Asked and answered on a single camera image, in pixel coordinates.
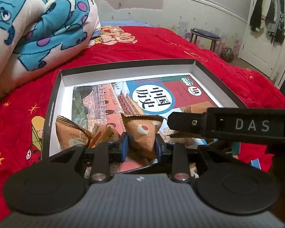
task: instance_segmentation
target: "stool seat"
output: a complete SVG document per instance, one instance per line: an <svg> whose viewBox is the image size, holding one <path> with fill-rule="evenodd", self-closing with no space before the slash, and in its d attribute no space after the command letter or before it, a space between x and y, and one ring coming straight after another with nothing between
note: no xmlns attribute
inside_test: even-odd
<svg viewBox="0 0 285 228"><path fill-rule="evenodd" d="M217 39L217 40L220 40L221 37L212 33L212 32L208 32L208 31L205 31L205 30L202 30L202 29L191 29L190 30L191 33L193 34L199 34L200 36L202 37L207 37L209 39Z"/></svg>

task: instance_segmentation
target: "ball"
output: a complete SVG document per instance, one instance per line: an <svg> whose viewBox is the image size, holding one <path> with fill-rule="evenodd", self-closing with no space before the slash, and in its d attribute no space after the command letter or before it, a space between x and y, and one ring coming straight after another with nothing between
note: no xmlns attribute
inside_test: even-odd
<svg viewBox="0 0 285 228"><path fill-rule="evenodd" d="M221 55L220 55L221 59L223 59L225 62L232 62L234 59L234 51L229 48L226 47L222 50Z"/></svg>

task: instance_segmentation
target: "wooden floor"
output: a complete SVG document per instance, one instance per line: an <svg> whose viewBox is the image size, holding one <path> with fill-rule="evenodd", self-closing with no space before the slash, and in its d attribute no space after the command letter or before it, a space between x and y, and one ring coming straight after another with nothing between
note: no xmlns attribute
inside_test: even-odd
<svg viewBox="0 0 285 228"><path fill-rule="evenodd" d="M270 80L270 78L263 74L261 71L259 71L258 69L256 69L254 66L252 66L251 64L249 64L248 62L244 61L243 59L241 58L238 58L236 57L231 63L229 63L230 65L233 65L233 66L238 66L240 68L243 68L243 69L251 69L251 70L254 70L254 71L257 71L259 73L261 73L266 79Z"/></svg>

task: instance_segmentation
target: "black round stool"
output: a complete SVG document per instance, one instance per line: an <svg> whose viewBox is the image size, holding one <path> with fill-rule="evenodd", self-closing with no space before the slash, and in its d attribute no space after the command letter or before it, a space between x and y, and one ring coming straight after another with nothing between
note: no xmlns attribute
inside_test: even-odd
<svg viewBox="0 0 285 228"><path fill-rule="evenodd" d="M215 46L216 46L216 41L219 41L221 39L220 36L202 30L202 29L191 29L191 39L190 39L190 43L192 43L192 39L193 39L193 35L195 35L195 39L194 39L194 44L196 44L196 40L198 39L198 36L205 38L205 39L211 39L211 46L210 46L210 50L214 51L215 50Z"/></svg>

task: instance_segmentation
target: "red blanket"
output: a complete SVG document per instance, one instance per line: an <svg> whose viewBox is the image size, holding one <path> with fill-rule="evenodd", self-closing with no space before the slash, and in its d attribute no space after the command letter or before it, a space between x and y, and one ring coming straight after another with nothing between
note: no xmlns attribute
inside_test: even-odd
<svg viewBox="0 0 285 228"><path fill-rule="evenodd" d="M199 49L167 29L150 27L123 27L123 29L135 36L137 42L119 41L114 45L97 43L69 63L17 88L0 100L0 220L9 213L2 197L2 186L6 178L38 161L40 157L39 149L32 143L31 120L35 116L45 117L53 83L60 69L140 59L197 59L219 77L248 107L285 108L284 96L258 72L231 66L215 53ZM259 158L262 169L267 171L271 164L271 155L265 155L264 151L263 145L242 143L239 158L247 163Z"/></svg>

